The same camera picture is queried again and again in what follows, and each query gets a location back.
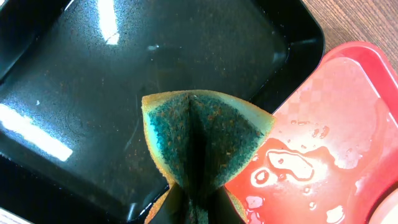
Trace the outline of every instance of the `green scouring pad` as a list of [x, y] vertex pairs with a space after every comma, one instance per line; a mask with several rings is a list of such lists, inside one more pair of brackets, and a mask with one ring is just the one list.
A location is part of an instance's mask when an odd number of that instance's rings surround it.
[[208, 90], [144, 96], [142, 112], [157, 168], [188, 198], [182, 223], [211, 223], [215, 194], [245, 168], [275, 121], [257, 106]]

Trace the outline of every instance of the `brown wooden surface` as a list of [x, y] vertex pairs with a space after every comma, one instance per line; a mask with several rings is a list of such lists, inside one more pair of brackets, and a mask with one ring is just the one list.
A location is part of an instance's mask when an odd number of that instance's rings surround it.
[[398, 0], [303, 0], [325, 33], [326, 52], [352, 40], [383, 49], [398, 72]]

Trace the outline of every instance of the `dirty sponge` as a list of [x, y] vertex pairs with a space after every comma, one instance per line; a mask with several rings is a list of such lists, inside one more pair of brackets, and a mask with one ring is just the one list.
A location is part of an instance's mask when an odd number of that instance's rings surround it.
[[274, 125], [257, 106], [207, 90], [145, 96], [142, 112], [150, 154], [170, 187], [188, 195], [191, 223], [206, 223], [210, 195], [245, 168]]

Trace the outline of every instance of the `black baking pan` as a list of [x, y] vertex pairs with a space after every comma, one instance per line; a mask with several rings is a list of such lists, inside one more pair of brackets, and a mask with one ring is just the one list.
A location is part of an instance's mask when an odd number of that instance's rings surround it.
[[168, 189], [142, 96], [215, 90], [271, 113], [324, 46], [300, 0], [8, 0], [0, 207], [35, 223], [142, 223]]

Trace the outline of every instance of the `red plastic tray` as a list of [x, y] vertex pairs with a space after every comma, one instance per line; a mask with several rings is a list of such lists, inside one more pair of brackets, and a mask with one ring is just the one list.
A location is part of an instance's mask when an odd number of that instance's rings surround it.
[[398, 183], [398, 78], [365, 42], [343, 44], [274, 113], [226, 186], [249, 223], [366, 223]]

